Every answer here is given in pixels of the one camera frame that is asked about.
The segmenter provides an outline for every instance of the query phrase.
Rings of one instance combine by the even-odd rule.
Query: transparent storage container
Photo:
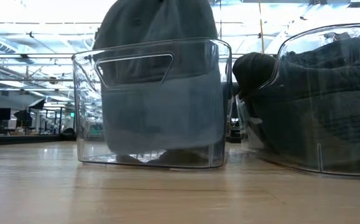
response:
[[[360,24],[322,27],[284,42],[271,78],[238,99],[238,109],[250,154],[360,176]]]
[[[227,43],[180,39],[113,47],[75,54],[73,66],[80,161],[224,164],[232,102]]]

